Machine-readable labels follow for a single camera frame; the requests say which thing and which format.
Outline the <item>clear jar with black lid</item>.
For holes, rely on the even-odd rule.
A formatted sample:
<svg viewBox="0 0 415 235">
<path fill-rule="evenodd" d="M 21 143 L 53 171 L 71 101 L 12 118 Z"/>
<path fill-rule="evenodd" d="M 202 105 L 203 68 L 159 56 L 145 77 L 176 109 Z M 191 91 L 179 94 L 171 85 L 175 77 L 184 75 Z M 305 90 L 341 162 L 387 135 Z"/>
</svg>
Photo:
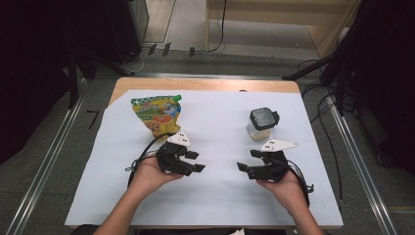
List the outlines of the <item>clear jar with black lid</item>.
<svg viewBox="0 0 415 235">
<path fill-rule="evenodd" d="M 278 124 L 280 116 L 269 108 L 259 108 L 250 112 L 247 132 L 254 141 L 266 139 L 271 130 Z"/>
</svg>

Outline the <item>black cabinet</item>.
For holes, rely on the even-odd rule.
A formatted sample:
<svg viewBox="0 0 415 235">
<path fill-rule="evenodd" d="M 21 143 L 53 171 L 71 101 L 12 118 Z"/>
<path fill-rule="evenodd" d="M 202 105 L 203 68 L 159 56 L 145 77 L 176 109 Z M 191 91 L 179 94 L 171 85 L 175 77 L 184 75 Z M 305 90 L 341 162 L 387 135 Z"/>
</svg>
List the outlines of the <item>black cabinet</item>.
<svg viewBox="0 0 415 235">
<path fill-rule="evenodd" d="M 146 0 L 105 0 L 115 42 L 115 61 L 126 63 L 142 51 L 149 12 Z"/>
</svg>

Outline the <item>black stand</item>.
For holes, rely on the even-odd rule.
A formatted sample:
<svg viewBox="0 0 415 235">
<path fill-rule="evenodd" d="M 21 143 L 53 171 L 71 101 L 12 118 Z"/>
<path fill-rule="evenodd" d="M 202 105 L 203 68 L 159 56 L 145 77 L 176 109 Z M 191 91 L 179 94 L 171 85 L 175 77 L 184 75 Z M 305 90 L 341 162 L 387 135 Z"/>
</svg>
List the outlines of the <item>black stand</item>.
<svg viewBox="0 0 415 235">
<path fill-rule="evenodd" d="M 69 78 L 69 108 L 72 109 L 79 100 L 77 69 L 87 78 L 94 78 L 96 71 L 92 64 L 93 61 L 99 62 L 112 71 L 121 75 L 132 75 L 132 71 L 122 69 L 120 66 L 112 63 L 93 50 L 80 46 L 73 46 L 68 53 L 68 78 Z"/>
<path fill-rule="evenodd" d="M 305 69 L 297 71 L 291 75 L 283 76 L 282 79 L 295 81 L 298 78 L 325 66 L 325 69 L 320 76 L 320 83 L 323 86 L 328 86 L 334 81 L 335 78 L 338 79 L 335 105 L 337 111 L 341 116 L 343 116 L 345 112 L 344 95 L 346 91 L 346 79 L 351 76 L 349 68 L 350 55 L 352 54 L 353 48 L 356 46 L 358 39 L 359 36 L 350 30 L 346 34 L 345 38 L 340 42 L 337 49 L 329 56 L 311 64 L 310 66 L 307 66 Z"/>
</svg>

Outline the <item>person's right hand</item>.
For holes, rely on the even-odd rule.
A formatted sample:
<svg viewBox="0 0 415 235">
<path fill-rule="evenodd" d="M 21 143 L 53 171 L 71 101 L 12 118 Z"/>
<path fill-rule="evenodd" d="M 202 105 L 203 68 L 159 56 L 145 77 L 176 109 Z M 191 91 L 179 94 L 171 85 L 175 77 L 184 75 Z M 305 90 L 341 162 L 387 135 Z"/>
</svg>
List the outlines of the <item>person's right hand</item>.
<svg viewBox="0 0 415 235">
<path fill-rule="evenodd" d="M 291 172 L 278 182 L 258 180 L 256 183 L 270 191 L 292 217 L 309 212 L 300 184 Z"/>
</svg>

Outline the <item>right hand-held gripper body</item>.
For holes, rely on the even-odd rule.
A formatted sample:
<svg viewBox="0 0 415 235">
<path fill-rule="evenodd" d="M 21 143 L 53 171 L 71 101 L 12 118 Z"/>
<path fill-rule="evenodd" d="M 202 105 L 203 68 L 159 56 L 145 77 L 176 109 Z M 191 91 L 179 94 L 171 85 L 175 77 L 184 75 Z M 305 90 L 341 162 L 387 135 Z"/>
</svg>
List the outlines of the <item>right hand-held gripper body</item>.
<svg viewBox="0 0 415 235">
<path fill-rule="evenodd" d="M 295 177 L 297 173 L 289 166 L 289 160 L 285 157 L 284 150 L 297 147 L 295 142 L 269 139 L 261 147 L 264 153 L 263 165 L 249 166 L 247 171 L 249 179 L 268 180 L 273 182 L 280 181 L 287 172 L 291 172 Z"/>
</svg>

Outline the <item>person's left hand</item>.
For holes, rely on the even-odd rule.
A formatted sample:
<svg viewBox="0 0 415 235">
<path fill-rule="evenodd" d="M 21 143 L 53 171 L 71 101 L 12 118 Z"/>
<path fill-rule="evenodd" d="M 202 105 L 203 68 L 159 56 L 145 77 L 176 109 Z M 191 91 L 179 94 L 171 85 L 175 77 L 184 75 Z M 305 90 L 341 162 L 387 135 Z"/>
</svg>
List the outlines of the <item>person's left hand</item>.
<svg viewBox="0 0 415 235">
<path fill-rule="evenodd" d="M 135 195 L 144 198 L 156 192 L 164 184 L 180 178 L 182 178 L 180 174 L 162 171 L 157 159 L 151 157 L 139 164 L 129 189 Z"/>
</svg>

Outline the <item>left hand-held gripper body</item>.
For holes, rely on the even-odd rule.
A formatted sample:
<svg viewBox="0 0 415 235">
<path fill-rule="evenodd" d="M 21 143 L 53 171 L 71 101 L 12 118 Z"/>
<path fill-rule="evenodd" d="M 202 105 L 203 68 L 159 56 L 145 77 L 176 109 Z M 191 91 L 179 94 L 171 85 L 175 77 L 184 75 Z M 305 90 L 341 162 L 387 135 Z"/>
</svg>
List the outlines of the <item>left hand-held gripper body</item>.
<svg viewBox="0 0 415 235">
<path fill-rule="evenodd" d="M 181 157 L 185 158 L 190 146 L 190 139 L 183 131 L 169 136 L 156 153 L 161 170 L 189 176 L 191 164 L 182 161 Z"/>
</svg>

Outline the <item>light wooden shelf unit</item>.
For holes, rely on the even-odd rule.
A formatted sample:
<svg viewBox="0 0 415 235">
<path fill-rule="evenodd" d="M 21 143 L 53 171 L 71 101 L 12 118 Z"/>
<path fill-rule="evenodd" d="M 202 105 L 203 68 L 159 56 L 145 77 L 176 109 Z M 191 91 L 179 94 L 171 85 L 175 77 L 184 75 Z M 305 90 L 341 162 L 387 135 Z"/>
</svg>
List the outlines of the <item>light wooden shelf unit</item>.
<svg viewBox="0 0 415 235">
<path fill-rule="evenodd" d="M 320 58 L 332 53 L 345 27 L 351 26 L 362 0 L 205 0 L 206 42 L 209 21 L 306 25 Z"/>
</svg>

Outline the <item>person's dark clothing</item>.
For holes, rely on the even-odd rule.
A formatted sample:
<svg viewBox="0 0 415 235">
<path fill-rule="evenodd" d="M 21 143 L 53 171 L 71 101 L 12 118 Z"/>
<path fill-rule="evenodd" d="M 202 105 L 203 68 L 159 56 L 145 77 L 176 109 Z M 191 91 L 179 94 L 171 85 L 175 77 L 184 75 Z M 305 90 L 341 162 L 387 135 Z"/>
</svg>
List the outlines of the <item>person's dark clothing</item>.
<svg viewBox="0 0 415 235">
<path fill-rule="evenodd" d="M 287 235 L 284 229 L 133 229 L 126 235 Z"/>
</svg>

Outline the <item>aluminium floor rail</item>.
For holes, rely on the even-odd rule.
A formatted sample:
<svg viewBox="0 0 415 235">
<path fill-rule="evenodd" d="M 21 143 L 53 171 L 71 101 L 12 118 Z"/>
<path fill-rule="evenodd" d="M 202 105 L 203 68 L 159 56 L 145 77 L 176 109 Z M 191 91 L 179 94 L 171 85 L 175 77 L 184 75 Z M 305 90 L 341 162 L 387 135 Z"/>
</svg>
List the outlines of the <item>aluminium floor rail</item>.
<svg viewBox="0 0 415 235">
<path fill-rule="evenodd" d="M 346 145 L 349 157 L 356 171 L 357 177 L 362 185 L 370 208 L 378 222 L 383 235 L 398 235 L 389 210 L 375 185 L 375 182 L 363 160 L 357 144 L 347 125 L 346 118 L 343 117 L 336 108 L 331 109 L 332 116 L 337 124 L 343 141 Z"/>
<path fill-rule="evenodd" d="M 66 142 L 71 127 L 77 118 L 79 110 L 83 104 L 84 96 L 88 88 L 88 81 L 86 78 L 82 78 L 78 88 L 79 97 L 76 99 L 72 108 L 68 109 L 65 118 L 63 119 L 54 139 L 46 153 L 39 169 L 37 170 L 31 184 L 24 194 L 18 210 L 8 227 L 5 235 L 22 235 L 23 230 L 30 218 L 39 197 L 45 187 L 47 179 L 51 173 L 53 166 Z"/>
</svg>

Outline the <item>yellow snack bag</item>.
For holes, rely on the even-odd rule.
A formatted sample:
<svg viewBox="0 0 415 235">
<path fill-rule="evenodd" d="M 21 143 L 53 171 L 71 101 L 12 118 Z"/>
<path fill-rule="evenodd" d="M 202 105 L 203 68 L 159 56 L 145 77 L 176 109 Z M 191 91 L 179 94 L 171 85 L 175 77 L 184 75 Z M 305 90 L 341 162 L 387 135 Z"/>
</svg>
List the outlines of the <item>yellow snack bag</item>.
<svg viewBox="0 0 415 235">
<path fill-rule="evenodd" d="M 177 123 L 181 113 L 180 95 L 133 98 L 130 100 L 135 115 L 157 137 L 165 133 L 176 133 L 181 129 Z"/>
</svg>

